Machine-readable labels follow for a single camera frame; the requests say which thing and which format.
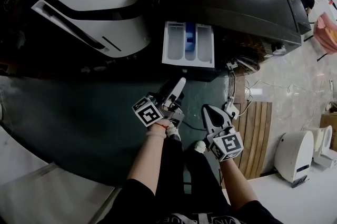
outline cardboard box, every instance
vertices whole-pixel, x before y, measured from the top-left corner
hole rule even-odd
[[[337,151],[337,138],[336,138],[336,130],[337,130],[337,113],[323,114],[321,116],[321,128],[326,128],[327,126],[332,126],[332,138],[330,148],[334,151]]]

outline forearm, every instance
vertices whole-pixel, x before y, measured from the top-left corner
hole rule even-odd
[[[144,184],[154,194],[158,184],[163,143],[163,137],[156,135],[146,136],[146,140],[127,177]]]
[[[237,210],[257,197],[233,159],[220,162],[220,168],[225,182],[231,206]]]

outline black and white marker cube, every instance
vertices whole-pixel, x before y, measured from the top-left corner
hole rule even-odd
[[[213,138],[210,150],[219,161],[235,158],[243,150],[240,133]]]
[[[141,98],[134,106],[132,106],[132,109],[146,127],[163,118],[163,115],[154,106],[153,102],[146,97]]]

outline pink chair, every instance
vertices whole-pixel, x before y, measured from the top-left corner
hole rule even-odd
[[[315,22],[314,35],[308,37],[307,39],[304,39],[304,42],[306,42],[310,38],[315,37],[326,51],[326,53],[317,61],[319,61],[326,55],[337,53],[337,43],[331,37],[328,29],[337,32],[337,26],[334,24],[333,21],[329,19],[328,15],[324,12]]]

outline tiled floor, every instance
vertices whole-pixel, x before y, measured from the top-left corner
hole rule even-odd
[[[332,11],[326,0],[317,0],[309,21],[314,22],[323,12],[327,12],[333,19]],[[302,40],[312,35],[312,32],[302,36]],[[266,85],[262,82],[254,86],[252,91],[254,100],[271,101],[273,103],[270,139],[264,162],[263,172],[273,168],[273,159],[277,144],[282,134],[298,131],[307,124],[315,113],[308,126],[319,126],[321,113],[325,105],[333,98],[329,86],[329,79],[337,85],[337,55],[328,55],[319,62],[317,58],[325,52],[319,43],[311,38],[302,42],[302,46],[293,52],[264,62],[261,70],[246,77],[252,86],[258,80],[280,86],[303,87],[310,91],[291,86],[290,93],[287,88]]]

